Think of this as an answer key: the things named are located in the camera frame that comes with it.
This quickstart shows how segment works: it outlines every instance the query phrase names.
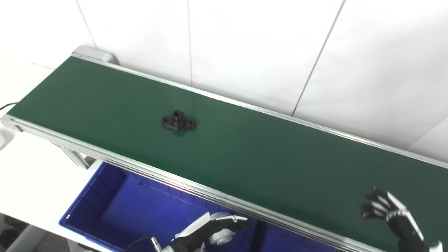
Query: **panel seam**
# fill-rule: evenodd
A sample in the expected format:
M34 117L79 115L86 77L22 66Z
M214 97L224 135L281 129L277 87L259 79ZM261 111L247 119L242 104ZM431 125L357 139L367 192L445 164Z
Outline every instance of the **panel seam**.
M303 96L303 93L305 92L306 86L308 85L308 82L310 81L311 75L313 74L314 69L316 68L316 65L317 65L317 62L319 61L320 55L322 54L323 49L325 48L325 45L327 44L328 38L330 37L330 35L331 35L332 31L333 31L333 28L335 27L336 21L337 21L337 19L339 17L339 14L340 14L344 4L345 4L345 0L342 0L342 3L340 5L340 7L339 7L339 10L338 10L337 14L336 14L336 17L335 17L335 19L334 19L334 21L332 23L332 26L330 27L330 30L328 31L327 37L323 41L323 45L322 45L322 47L321 47L321 49L319 51L319 54L317 55L317 58L316 58L316 61L314 62L313 67L311 68L310 74L308 75L308 78L306 79L305 85L303 86L302 92L300 93L299 99L297 100L296 106L294 107L294 110L293 110L293 113L291 114L291 116L294 116L294 113L296 112L297 106L299 105L299 102L302 99L302 96Z
M435 129L437 126L439 126L443 121L448 120L448 116L444 117L442 120L440 120L439 122L437 122L433 127L431 127L430 129L428 129L428 131L426 131L425 133L423 133L419 138L417 138L417 140L413 141L408 147L406 147L406 150L408 150L409 148L411 148L416 142L418 142L420 139L424 138L427 134L429 134L429 132L431 132L433 129Z
M93 46L95 47L95 49L98 49L98 47L96 46L96 42L93 39L92 31L90 30L89 24L87 23L86 16L84 15L84 12L82 11L81 4L79 3L79 0L75 0L75 1L76 1L76 5L78 5L79 12L81 13L81 17L84 20L84 24L86 25L87 31L89 32L90 39L92 40Z
M188 51L190 54L190 86L193 87L193 65L191 58L191 25L190 25L190 0L187 0L187 21L188 21Z

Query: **robot finger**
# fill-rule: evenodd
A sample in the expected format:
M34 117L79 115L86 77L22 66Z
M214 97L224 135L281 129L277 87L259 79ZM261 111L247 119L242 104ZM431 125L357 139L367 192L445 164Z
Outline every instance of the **robot finger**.
M385 219L386 213L379 211L371 203L361 205L361 214L365 219Z

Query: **robotic hand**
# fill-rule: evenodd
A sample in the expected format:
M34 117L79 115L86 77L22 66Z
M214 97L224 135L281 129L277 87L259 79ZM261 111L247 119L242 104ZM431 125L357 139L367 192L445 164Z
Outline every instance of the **robotic hand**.
M443 252L440 241L427 244L409 210L388 191L373 188L366 194L369 203L361 205L365 219L385 220L392 232L400 238L399 252Z
M154 237L151 241L157 252L204 251L205 240L209 239L211 244L221 245L230 241L241 228L252 225L246 217L229 213L217 213L210 216L207 212L177 234L176 238L164 249L161 249Z

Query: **green conveyor belt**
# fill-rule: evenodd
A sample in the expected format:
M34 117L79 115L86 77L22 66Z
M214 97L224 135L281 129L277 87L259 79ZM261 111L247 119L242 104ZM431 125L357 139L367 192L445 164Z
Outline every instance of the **green conveyor belt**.
M189 132L161 126L181 109ZM448 169L164 83L70 57L11 116L386 250L397 239L360 215L390 191L429 240L448 244Z

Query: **black cable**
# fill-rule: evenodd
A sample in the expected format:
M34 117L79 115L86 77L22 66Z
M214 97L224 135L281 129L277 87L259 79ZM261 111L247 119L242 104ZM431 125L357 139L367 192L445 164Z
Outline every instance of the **black cable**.
M151 239L153 236L152 235L148 235L148 236L143 236L139 239L137 239L136 241L134 241L133 243L131 243L131 245L129 245L125 250L123 250L123 252L129 252L130 249L132 249L133 246L137 245L139 242L142 242L146 239Z
M8 103L8 104L6 104L5 106L1 107L0 110L6 108L6 107L8 107L8 106L15 105L15 104L17 104L17 103L18 103L18 102Z

